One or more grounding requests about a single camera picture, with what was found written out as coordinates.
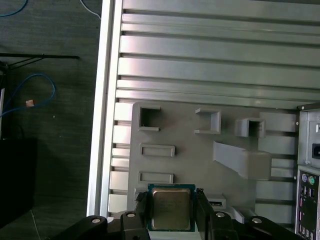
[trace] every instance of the white cable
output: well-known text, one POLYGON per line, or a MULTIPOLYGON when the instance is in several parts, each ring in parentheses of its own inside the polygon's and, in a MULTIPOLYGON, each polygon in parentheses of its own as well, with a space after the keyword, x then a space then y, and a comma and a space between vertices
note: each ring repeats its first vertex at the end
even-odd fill
POLYGON ((36 224, 35 215, 32 212, 32 209, 30 209, 30 212, 31 212, 31 215, 32 215, 32 219, 33 219, 34 227, 35 227, 35 230, 36 230, 36 234, 38 235, 39 240, 41 240, 41 237, 40 237, 40 234, 39 234, 39 231, 38 231, 38 227, 37 227, 37 224, 36 224))
POLYGON ((91 11, 91 10, 85 5, 85 3, 84 3, 83 0, 80 0, 80 3, 84 6, 84 8, 85 8, 88 12, 92 13, 93 15, 96 15, 96 16, 101 20, 100 15, 99 15, 98 13, 94 12, 94 11, 91 11))

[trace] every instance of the black stand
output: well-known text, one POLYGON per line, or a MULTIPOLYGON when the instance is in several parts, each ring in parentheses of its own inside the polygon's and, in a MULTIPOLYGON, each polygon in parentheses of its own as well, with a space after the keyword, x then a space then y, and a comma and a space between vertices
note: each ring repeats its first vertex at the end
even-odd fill
POLYGON ((17 62, 11 63, 11 64, 5 64, 6 69, 0 69, 3 72, 6 72, 6 70, 18 69, 23 66, 41 61, 43 59, 79 59, 80 58, 79 56, 73 56, 73 55, 19 54, 19 53, 1 53, 1 52, 0 52, 0 57, 27 58, 25 60, 17 61, 17 62))

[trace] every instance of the gray carpet floor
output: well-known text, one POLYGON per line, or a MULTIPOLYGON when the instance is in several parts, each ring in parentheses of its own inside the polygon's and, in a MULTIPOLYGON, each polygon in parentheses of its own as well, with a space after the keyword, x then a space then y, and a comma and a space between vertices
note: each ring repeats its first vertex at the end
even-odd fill
MULTIPOLYGON (((102 0, 84 0, 101 13, 102 0)), ((24 0, 0 1, 0 15, 24 0)), ((76 59, 44 59, 13 70, 13 91, 27 76, 45 73, 55 82, 53 101, 3 118, 3 127, 38 139, 33 213, 41 239, 54 236, 86 215, 91 132, 99 47, 100 20, 79 0, 29 0, 20 13, 0 17, 0 53, 78 55, 76 59)), ((20 59, 4 59, 12 63, 20 59)), ((13 101, 41 101, 52 88, 43 78, 28 82, 13 101)), ((0 229, 0 239, 37 240, 30 212, 0 229)))

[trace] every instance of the black mechanical arm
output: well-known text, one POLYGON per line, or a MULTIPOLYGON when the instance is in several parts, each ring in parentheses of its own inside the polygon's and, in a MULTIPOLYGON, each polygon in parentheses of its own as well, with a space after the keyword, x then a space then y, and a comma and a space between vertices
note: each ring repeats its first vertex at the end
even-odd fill
MULTIPOLYGON (((108 223, 102 216, 88 216, 51 240, 150 240, 146 229, 150 199, 142 192, 134 211, 108 223)), ((202 240, 302 240, 284 227, 261 216, 245 219, 242 224, 228 214, 214 211, 203 189, 197 189, 193 216, 202 240)))

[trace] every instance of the rear i/o panel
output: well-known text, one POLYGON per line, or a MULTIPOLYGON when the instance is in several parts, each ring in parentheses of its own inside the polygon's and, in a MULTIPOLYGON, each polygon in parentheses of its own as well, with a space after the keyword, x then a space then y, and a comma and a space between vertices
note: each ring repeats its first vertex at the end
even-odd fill
POLYGON ((298 169, 295 233, 307 240, 318 239, 319 232, 319 174, 317 169, 298 169))

